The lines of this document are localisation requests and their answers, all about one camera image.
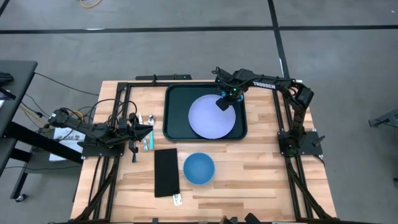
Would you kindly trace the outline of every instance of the spoon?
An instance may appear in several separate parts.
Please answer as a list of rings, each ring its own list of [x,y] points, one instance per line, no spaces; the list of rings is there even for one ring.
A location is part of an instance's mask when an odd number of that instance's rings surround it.
[[[148,124],[149,125],[155,125],[155,116],[154,115],[149,115],[148,117]],[[151,131],[149,137],[149,150],[154,150],[154,131]]]

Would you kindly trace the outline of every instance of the paper sheet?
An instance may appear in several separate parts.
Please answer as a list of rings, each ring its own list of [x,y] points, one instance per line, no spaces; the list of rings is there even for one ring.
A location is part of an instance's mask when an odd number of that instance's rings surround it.
[[[69,134],[71,131],[70,128],[55,128],[54,131],[54,139],[63,139],[65,136]],[[60,141],[61,144],[63,144],[66,147],[69,147],[77,152],[82,152],[83,148],[80,147],[77,142],[79,141],[84,141],[85,139],[85,134],[82,134],[78,131],[73,130],[72,133],[68,137],[65,138],[65,140]],[[66,159],[56,156],[54,154],[50,154],[50,159],[49,161],[64,161]]]

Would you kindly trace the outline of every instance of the knife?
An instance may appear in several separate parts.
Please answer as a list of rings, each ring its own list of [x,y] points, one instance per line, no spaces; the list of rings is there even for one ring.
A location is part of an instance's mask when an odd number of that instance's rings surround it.
[[[144,122],[142,120],[141,113],[139,113],[138,122],[139,122],[139,124],[144,124]],[[144,151],[148,151],[148,145],[147,145],[147,138],[146,137],[144,137]]]

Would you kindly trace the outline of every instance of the black tray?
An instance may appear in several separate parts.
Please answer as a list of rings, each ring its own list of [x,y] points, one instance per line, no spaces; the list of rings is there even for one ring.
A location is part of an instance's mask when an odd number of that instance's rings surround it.
[[[172,141],[196,141],[205,139],[195,133],[188,120],[192,103],[201,96],[218,94],[217,85],[212,83],[187,83],[170,85],[166,90],[163,134]],[[226,136],[217,140],[240,140],[248,132],[244,100],[233,105],[236,113],[235,125]]]

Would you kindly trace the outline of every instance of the caster wheel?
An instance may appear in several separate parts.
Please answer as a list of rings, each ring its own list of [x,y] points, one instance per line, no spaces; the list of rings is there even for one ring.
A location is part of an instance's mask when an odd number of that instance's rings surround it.
[[[27,198],[26,194],[20,194],[18,198],[15,199],[15,202],[23,202]]]

